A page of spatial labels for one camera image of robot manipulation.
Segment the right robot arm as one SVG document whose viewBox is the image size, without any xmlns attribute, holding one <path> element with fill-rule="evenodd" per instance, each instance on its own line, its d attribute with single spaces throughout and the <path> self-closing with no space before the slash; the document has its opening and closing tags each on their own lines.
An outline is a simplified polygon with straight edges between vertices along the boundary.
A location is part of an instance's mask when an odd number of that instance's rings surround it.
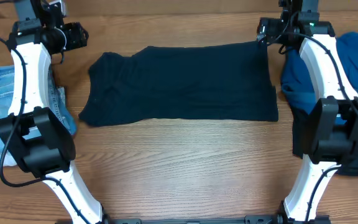
<svg viewBox="0 0 358 224">
<path fill-rule="evenodd" d="M 317 1 L 282 0 L 278 19 L 263 17 L 257 39 L 294 47 L 308 69 L 316 103 L 300 134 L 302 165 L 274 215 L 248 215 L 245 223 L 330 223 L 317 216 L 321 197 L 340 168 L 358 155 L 358 93 L 346 77 L 330 22 L 319 19 Z"/>
</svg>

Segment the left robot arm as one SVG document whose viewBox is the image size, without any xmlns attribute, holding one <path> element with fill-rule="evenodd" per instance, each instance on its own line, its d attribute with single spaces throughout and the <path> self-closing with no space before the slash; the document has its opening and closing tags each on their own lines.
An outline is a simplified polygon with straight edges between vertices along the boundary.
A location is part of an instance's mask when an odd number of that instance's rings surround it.
<svg viewBox="0 0 358 224">
<path fill-rule="evenodd" d="M 19 20 L 5 44 L 14 61 L 14 94 L 6 118 L 0 118 L 4 158 L 10 153 L 19 168 L 43 182 L 70 214 L 70 223 L 107 223 L 103 206 L 92 196 L 75 165 L 75 145 L 52 112 L 48 77 L 53 54 L 85 47 L 88 32 L 78 22 L 64 23 L 63 1 L 14 1 Z"/>
</svg>

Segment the dark navy shirt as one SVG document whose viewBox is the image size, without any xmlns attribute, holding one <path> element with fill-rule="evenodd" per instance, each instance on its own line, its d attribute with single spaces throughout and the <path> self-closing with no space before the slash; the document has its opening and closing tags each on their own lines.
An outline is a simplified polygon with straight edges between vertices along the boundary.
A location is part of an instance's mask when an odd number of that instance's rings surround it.
<svg viewBox="0 0 358 224">
<path fill-rule="evenodd" d="M 256 41 L 103 53 L 79 117 L 94 127 L 144 119 L 278 120 L 267 48 Z"/>
</svg>

